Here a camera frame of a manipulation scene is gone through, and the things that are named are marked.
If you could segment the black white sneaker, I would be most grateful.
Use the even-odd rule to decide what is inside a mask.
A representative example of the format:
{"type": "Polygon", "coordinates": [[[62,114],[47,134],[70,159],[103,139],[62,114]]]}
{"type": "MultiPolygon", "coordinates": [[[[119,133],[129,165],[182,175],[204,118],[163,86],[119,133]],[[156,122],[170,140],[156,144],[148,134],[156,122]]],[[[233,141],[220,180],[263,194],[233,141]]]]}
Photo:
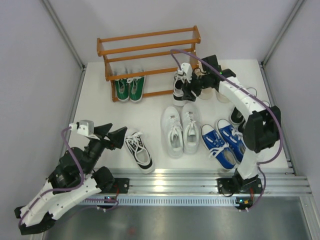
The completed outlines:
{"type": "Polygon", "coordinates": [[[173,81],[173,104],[175,106],[182,107],[186,104],[186,100],[183,100],[184,92],[182,86],[185,83],[185,79],[177,72],[174,74],[173,81]]]}
{"type": "Polygon", "coordinates": [[[142,135],[142,132],[133,129],[125,134],[124,142],[141,172],[149,174],[155,170],[155,163],[143,142],[142,135]]]}

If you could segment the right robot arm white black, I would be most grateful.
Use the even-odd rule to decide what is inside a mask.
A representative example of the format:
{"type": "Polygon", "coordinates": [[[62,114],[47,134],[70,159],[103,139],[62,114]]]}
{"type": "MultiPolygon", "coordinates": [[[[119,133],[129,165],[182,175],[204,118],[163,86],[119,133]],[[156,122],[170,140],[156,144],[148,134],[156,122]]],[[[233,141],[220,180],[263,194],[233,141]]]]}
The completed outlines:
{"type": "Polygon", "coordinates": [[[281,111],[277,106],[268,107],[248,92],[232,70],[217,70],[215,55],[204,59],[193,54],[190,57],[201,62],[205,74],[188,76],[182,86],[182,98],[194,102],[202,90],[212,88],[228,98],[245,119],[242,137],[246,150],[233,177],[235,190],[245,193],[257,181],[259,166],[273,162],[283,150],[281,111]]]}

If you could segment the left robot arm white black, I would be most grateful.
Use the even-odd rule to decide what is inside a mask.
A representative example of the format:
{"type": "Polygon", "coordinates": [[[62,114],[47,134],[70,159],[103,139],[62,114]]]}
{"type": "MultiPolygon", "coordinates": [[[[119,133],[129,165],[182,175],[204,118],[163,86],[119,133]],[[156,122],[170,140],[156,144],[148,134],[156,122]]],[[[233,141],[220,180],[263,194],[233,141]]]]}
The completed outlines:
{"type": "Polygon", "coordinates": [[[49,230],[82,201],[99,205],[117,202],[115,197],[93,198],[95,194],[128,192],[128,178],[115,178],[105,166],[95,169],[104,150],[113,151],[124,145],[128,128],[111,131],[112,126],[112,123],[95,126],[91,120],[81,120],[61,131],[66,151],[33,200],[14,210],[21,235],[49,230]]]}

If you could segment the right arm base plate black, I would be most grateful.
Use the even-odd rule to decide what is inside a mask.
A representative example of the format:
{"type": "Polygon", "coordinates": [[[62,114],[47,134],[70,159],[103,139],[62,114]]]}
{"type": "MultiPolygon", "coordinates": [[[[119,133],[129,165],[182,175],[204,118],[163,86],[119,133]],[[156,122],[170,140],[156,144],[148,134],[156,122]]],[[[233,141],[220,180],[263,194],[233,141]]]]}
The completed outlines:
{"type": "Polygon", "coordinates": [[[221,177],[217,179],[218,193],[225,197],[235,194],[260,194],[263,184],[260,178],[253,177],[243,180],[241,177],[221,177]]]}

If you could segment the green sneaker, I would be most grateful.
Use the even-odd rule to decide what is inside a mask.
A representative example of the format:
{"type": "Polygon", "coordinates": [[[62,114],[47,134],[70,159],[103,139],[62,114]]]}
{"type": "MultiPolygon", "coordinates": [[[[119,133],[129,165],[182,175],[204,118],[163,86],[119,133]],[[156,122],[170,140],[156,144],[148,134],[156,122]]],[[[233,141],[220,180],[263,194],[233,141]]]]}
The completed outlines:
{"type": "Polygon", "coordinates": [[[127,79],[129,98],[134,103],[139,102],[143,98],[145,78],[145,76],[136,76],[127,79]]]}
{"type": "Polygon", "coordinates": [[[126,78],[121,78],[114,81],[117,98],[120,102],[129,100],[129,84],[126,78]]]}

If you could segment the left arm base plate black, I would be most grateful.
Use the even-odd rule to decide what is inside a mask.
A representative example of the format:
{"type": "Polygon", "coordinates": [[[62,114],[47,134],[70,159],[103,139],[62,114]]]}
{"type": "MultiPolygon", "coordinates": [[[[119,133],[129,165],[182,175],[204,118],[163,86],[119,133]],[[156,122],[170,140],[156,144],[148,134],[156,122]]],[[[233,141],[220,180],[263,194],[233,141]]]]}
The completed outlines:
{"type": "Polygon", "coordinates": [[[104,189],[101,194],[127,194],[129,186],[129,178],[115,178],[113,186],[109,190],[104,189]]]}

